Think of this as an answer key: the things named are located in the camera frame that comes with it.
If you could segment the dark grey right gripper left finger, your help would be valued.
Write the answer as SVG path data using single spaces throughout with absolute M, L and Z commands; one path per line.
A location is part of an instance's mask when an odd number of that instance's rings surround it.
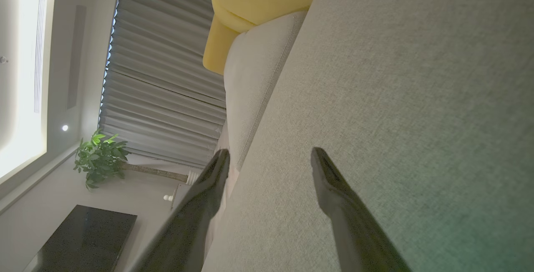
M 219 211 L 230 154 L 218 150 L 132 266 L 134 272 L 200 272 L 210 221 Z

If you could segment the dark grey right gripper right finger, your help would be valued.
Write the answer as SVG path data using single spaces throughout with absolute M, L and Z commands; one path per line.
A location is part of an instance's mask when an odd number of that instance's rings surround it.
M 343 272 L 408 272 L 410 268 L 326 151 L 313 147 L 318 204 L 329 217 Z

